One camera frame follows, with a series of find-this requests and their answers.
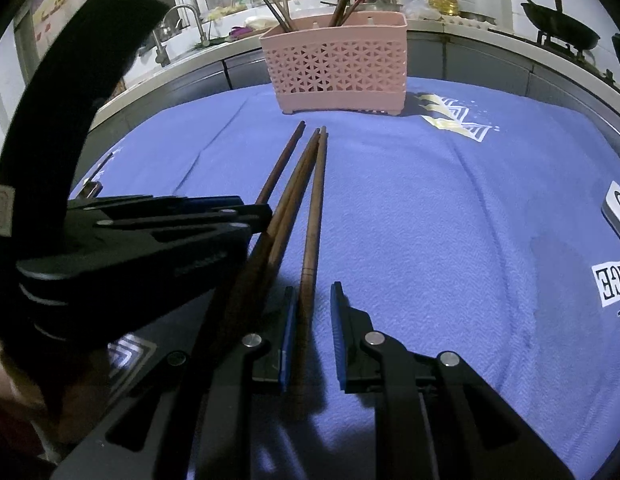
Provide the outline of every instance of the faucet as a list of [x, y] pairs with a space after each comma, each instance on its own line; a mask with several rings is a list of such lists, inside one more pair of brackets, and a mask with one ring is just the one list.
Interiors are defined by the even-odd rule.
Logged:
[[154, 62], [159, 63], [161, 66], [170, 65], [168, 51], [165, 49], [164, 44], [161, 43], [161, 39], [156, 33], [156, 30], [152, 31], [152, 38], [154, 39], [154, 42], [156, 44], [156, 57], [154, 58]]
[[165, 17], [168, 14], [170, 14], [170, 12], [172, 12], [174, 9], [190, 9], [192, 11], [192, 13], [194, 14], [194, 21], [195, 23], [197, 23], [197, 28], [199, 29], [199, 36], [201, 37], [201, 44], [203, 46], [209, 46], [210, 42], [208, 41], [208, 38], [206, 37], [206, 33], [203, 31], [203, 25], [201, 25], [201, 18], [199, 17], [199, 13], [197, 12], [197, 9], [195, 9], [193, 6], [188, 5], [188, 4], [175, 5], [173, 8], [171, 8], [170, 10], [168, 10], [168, 12], [165, 13], [164, 20], [165, 20]]

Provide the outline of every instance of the table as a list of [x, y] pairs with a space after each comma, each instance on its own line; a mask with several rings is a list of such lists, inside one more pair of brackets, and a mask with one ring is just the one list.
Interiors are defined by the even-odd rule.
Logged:
[[[346, 396], [336, 376], [330, 285], [340, 281], [409, 350], [458, 352], [589, 478], [620, 438], [620, 240], [600, 211], [620, 160], [571, 110], [440, 80], [409, 78], [407, 89], [399, 117], [286, 116], [271, 86], [164, 110], [116, 145], [97, 177], [102, 196], [253, 202], [305, 120], [274, 205], [326, 125], [310, 415], [287, 424], [280, 399], [255, 400], [253, 477], [374, 478], [372, 401]], [[308, 205], [309, 189], [272, 301], [298, 285]]]

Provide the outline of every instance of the gas stove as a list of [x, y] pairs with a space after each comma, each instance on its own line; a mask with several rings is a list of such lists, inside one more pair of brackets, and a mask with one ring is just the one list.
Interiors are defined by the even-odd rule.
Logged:
[[609, 69], [606, 69], [605, 72], [599, 70], [594, 64], [592, 64], [586, 59], [583, 50], [577, 50], [575, 47], [571, 46], [568, 43], [561, 44], [558, 43], [558, 41], [553, 41], [552, 38], [546, 36], [541, 31], [539, 31], [539, 34], [536, 37], [536, 41], [533, 41], [527, 38], [522, 38], [521, 36], [516, 36], [515, 34], [509, 32], [505, 32], [503, 30], [497, 30], [494, 28], [490, 28], [489, 30], [490, 32], [493, 32], [495, 34], [501, 34], [502, 36], [514, 38], [515, 40], [523, 41], [527, 44], [538, 46], [539, 48], [547, 50], [548, 52], [552, 52], [553, 54], [562, 57], [577, 66], [580, 66], [584, 70], [587, 70], [593, 76], [607, 83], [607, 85], [620, 93], [620, 88], [615, 83], [615, 77], [612, 71], [610, 71]]

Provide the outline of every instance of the plastic bag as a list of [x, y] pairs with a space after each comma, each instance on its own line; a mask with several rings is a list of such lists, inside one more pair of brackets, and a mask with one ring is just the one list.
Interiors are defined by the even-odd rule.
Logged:
[[249, 16], [245, 19], [245, 27], [250, 27], [252, 30], [263, 30], [277, 25], [279, 22], [271, 16]]
[[430, 6], [428, 0], [413, 0], [404, 6], [404, 14], [409, 20], [439, 20], [441, 13]]

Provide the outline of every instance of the white label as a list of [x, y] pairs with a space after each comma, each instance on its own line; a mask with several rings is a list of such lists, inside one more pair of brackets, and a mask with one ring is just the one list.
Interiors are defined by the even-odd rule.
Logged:
[[609, 306], [620, 300], [620, 262], [606, 262], [592, 266], [601, 306]]
[[616, 222], [611, 222], [617, 234], [620, 237], [620, 186], [614, 180], [610, 184], [608, 193], [606, 194], [606, 206], [608, 206], [608, 214], [614, 215]]
[[14, 188], [0, 186], [0, 236], [12, 236], [12, 205]]
[[455, 105], [458, 101], [457, 99], [442, 99], [434, 94], [418, 94], [417, 97], [422, 102], [426, 103], [421, 104], [421, 108], [429, 112], [443, 115], [443, 117], [440, 118], [427, 115], [421, 116], [439, 130], [455, 132], [456, 134], [469, 137], [469, 139], [476, 140], [477, 142], [482, 142], [485, 134], [492, 128], [492, 126], [488, 126], [487, 124], [465, 122], [469, 108]]

